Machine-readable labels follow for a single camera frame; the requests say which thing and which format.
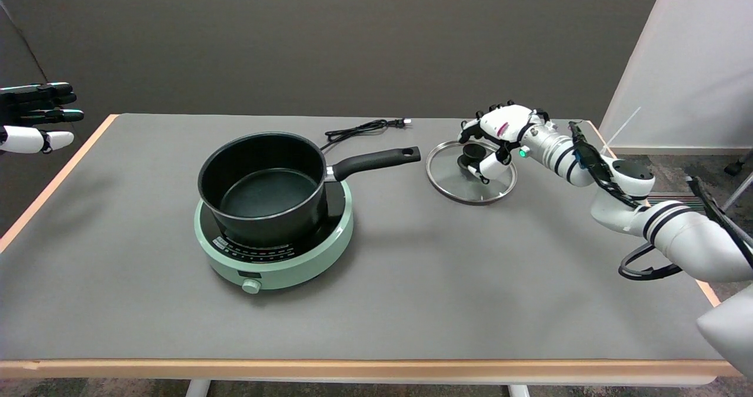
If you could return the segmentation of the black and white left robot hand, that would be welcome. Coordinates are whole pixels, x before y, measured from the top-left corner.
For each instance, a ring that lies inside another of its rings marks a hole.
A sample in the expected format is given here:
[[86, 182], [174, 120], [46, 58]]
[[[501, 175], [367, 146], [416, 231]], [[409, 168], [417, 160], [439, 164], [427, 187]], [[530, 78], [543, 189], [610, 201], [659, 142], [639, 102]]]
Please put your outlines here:
[[73, 86], [67, 82], [2, 87], [2, 153], [49, 154], [72, 144], [73, 132], [38, 126], [84, 120], [83, 111], [64, 108], [76, 101]]

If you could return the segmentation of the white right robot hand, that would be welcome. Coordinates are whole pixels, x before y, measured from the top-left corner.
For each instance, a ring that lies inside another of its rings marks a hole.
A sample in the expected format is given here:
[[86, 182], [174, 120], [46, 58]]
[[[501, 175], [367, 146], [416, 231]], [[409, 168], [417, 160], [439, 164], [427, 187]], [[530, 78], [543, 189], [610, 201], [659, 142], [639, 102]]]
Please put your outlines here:
[[493, 105], [485, 114], [479, 111], [474, 120], [463, 121], [459, 143], [486, 139], [498, 146], [494, 153], [481, 161], [469, 163], [468, 172], [484, 184], [499, 178], [508, 170], [514, 150], [521, 148], [524, 134], [537, 125], [551, 125], [546, 111], [530, 109], [511, 101], [506, 105]]

